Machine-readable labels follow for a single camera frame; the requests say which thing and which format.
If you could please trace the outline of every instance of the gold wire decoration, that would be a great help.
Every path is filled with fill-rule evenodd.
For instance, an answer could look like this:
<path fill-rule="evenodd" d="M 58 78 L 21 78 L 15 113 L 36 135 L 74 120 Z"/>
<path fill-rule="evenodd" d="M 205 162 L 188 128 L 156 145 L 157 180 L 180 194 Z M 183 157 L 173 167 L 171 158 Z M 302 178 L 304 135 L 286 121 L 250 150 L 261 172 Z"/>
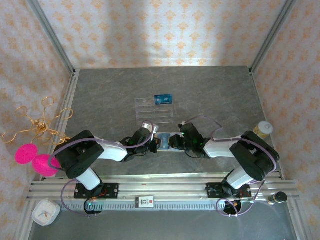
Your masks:
<path fill-rule="evenodd" d="M 59 115 L 55 116 L 53 119 L 48 119 L 46 118 L 46 109 L 48 107 L 51 107 L 54 103 L 55 103 L 55 99 L 52 96 L 45 97 L 41 101 L 41 104 L 43 106 L 42 117 L 38 119 L 32 119 L 28 115 L 28 108 L 26 106 L 18 107 L 15 110 L 14 115 L 17 118 L 27 117 L 31 122 L 31 128 L 15 133 L 11 140 L 5 140 L 5 136 L 9 133 L 9 132 L 5 132 L 4 134 L 2 134 L 2 137 L 1 137 L 2 142 L 5 144 L 11 143 L 16 139 L 18 134 L 28 133 L 28 132 L 32 132 L 34 134 L 34 137 L 32 138 L 31 143 L 33 143 L 35 139 L 39 139 L 44 141 L 44 143 L 42 143 L 43 145 L 60 145 L 60 144 L 63 144 L 65 141 L 69 140 L 70 138 L 67 137 L 66 134 L 64 134 L 63 132 L 51 129 L 50 124 L 52 123 L 53 120 L 58 119 L 63 115 L 65 115 L 65 117 L 63 117 L 62 120 L 70 119 L 74 115 L 74 111 L 69 107 L 64 108 L 61 110 Z"/>

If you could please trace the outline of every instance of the pink sponge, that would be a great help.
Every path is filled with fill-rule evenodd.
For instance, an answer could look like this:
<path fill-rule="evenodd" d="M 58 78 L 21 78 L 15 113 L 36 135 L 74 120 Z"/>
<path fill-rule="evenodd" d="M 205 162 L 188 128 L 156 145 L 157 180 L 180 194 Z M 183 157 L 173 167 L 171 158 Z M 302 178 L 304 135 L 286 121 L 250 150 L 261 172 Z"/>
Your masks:
<path fill-rule="evenodd" d="M 18 164 L 28 164 L 36 158 L 38 148 L 36 145 L 29 143 L 21 146 L 15 153 L 15 160 Z"/>
<path fill-rule="evenodd" d="M 38 174 L 41 174 L 45 177 L 51 177 L 58 172 L 58 170 L 53 169 L 48 165 L 49 158 L 49 154 L 40 154 L 32 161 L 32 167 Z M 52 159 L 51 164 L 54 167 L 61 168 L 56 158 Z"/>

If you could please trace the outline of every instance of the wall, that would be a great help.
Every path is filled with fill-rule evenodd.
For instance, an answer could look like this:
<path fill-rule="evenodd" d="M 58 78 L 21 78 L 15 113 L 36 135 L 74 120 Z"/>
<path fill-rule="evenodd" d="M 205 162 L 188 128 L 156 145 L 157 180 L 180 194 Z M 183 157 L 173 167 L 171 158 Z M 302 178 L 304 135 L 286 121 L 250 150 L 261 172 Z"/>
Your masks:
<path fill-rule="evenodd" d="M 285 0 L 40 0 L 75 68 L 249 66 Z"/>
<path fill-rule="evenodd" d="M 255 81 L 288 179 L 297 180 L 320 236 L 320 3 L 298 1 Z"/>
<path fill-rule="evenodd" d="M 30 129 L 27 118 L 17 118 L 14 111 L 21 105 L 32 117 L 40 117 L 41 100 L 53 96 L 56 104 L 47 109 L 52 117 L 61 102 L 70 74 L 56 54 L 38 19 L 25 0 L 0 2 L 0 134 Z M 30 143 L 32 134 L 18 135 L 10 144 L 0 140 L 0 239 L 12 239 L 24 194 L 35 172 L 31 166 L 19 165 L 15 152 Z"/>

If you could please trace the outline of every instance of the blue card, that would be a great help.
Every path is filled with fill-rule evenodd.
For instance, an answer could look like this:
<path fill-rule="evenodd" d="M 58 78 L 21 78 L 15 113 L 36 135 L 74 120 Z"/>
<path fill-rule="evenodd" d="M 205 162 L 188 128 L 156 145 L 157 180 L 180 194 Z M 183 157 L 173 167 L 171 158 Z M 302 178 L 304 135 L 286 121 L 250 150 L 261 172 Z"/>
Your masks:
<path fill-rule="evenodd" d="M 172 104 L 172 102 L 172 94 L 154 95 L 155 105 Z"/>

